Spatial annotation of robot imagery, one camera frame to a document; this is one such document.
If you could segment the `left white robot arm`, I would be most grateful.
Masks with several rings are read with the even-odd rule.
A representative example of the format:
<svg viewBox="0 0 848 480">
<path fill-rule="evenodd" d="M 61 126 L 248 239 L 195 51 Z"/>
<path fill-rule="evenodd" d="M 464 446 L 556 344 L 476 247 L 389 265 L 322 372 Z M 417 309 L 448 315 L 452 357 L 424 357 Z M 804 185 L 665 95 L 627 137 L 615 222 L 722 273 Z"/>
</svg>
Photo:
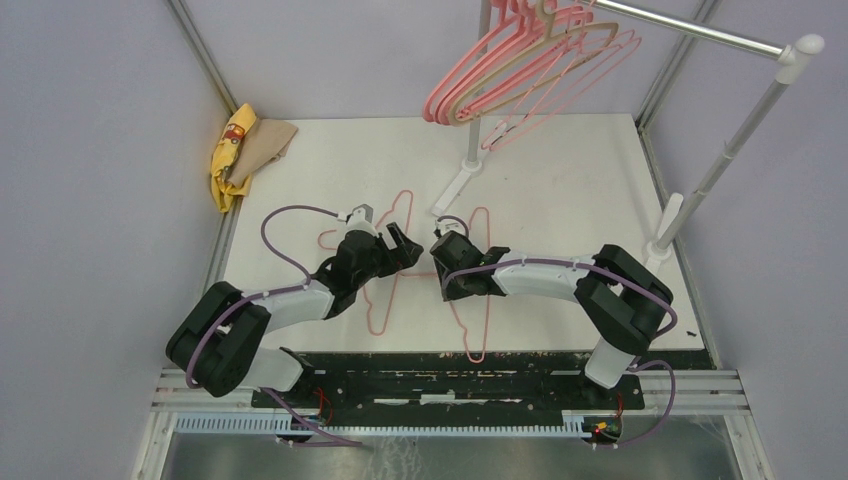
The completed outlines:
<svg viewBox="0 0 848 480">
<path fill-rule="evenodd" d="M 396 223 L 386 235 L 350 229 L 334 255 L 325 259 L 306 284 L 246 294 L 227 281 L 213 284 L 169 339 L 165 354 L 188 376 L 190 388 L 223 397 L 241 386 L 270 387 L 293 407 L 313 397 L 307 366 L 284 348 L 269 349 L 263 338 L 307 321 L 334 318 L 347 310 L 359 291 L 418 263 L 422 245 Z"/>
</svg>

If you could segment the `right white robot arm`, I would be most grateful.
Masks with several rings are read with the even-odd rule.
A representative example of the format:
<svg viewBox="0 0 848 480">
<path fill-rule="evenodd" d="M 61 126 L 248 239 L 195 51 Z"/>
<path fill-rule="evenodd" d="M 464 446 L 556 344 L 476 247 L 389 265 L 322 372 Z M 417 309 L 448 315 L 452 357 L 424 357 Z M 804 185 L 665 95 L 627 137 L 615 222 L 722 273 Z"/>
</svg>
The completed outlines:
<svg viewBox="0 0 848 480">
<path fill-rule="evenodd" d="M 594 255 L 544 257 L 507 247 L 481 251 L 456 231 L 430 249 L 444 301 L 471 296 L 531 295 L 579 305 L 600 335 L 577 382 L 580 400 L 602 408 L 652 342 L 678 320 L 673 293 L 618 245 Z"/>
</svg>

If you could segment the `thin pink wire hanger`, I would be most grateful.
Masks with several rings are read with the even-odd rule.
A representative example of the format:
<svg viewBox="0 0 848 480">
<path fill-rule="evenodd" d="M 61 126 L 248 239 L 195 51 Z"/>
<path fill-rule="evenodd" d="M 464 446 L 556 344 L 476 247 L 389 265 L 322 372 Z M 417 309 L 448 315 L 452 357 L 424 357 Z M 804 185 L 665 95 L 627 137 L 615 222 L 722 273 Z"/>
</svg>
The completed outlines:
<svg viewBox="0 0 848 480">
<path fill-rule="evenodd" d="M 393 216 L 396 216 L 395 211 L 397 210 L 399 204 L 401 203 L 401 200 L 404 197 L 407 198 L 407 203 L 406 203 L 407 208 L 406 208 L 406 214 L 404 216 L 404 222 L 403 222 L 402 230 L 403 230 L 404 233 L 406 233 L 408 231 L 408 229 L 411 225 L 413 206 L 414 206 L 414 201 L 415 201 L 414 192 L 410 189 L 403 189 L 403 190 L 400 190 L 397 193 L 397 195 L 395 196 L 395 198 L 393 199 L 393 201 L 391 203 L 391 206 L 387 210 L 385 210 L 384 213 L 376 221 L 376 223 L 375 223 L 376 228 L 383 227 L 384 225 L 386 225 L 388 223 L 388 219 L 391 219 Z M 395 299 L 396 299 L 396 295 L 397 295 L 397 290 L 398 290 L 401 279 L 429 278 L 431 276 L 433 276 L 433 273 L 408 272 L 408 271 L 401 271 L 401 272 L 394 275 L 391 291 L 389 293 L 388 300 L 387 300 L 387 303 L 386 303 L 383 323 L 382 323 L 382 326 L 380 328 L 376 328 L 372 324 L 373 310 L 374 310 L 375 303 L 369 297 L 367 288 L 364 288 L 362 295 L 363 295 L 363 299 L 365 300 L 366 305 L 367 305 L 365 318 L 366 318 L 366 327 L 367 327 L 368 333 L 372 337 L 381 337 L 388 330 L 389 325 L 390 325 L 390 321 L 391 321 L 391 316 L 392 316 L 393 309 L 394 309 L 394 303 L 395 303 Z"/>
</svg>

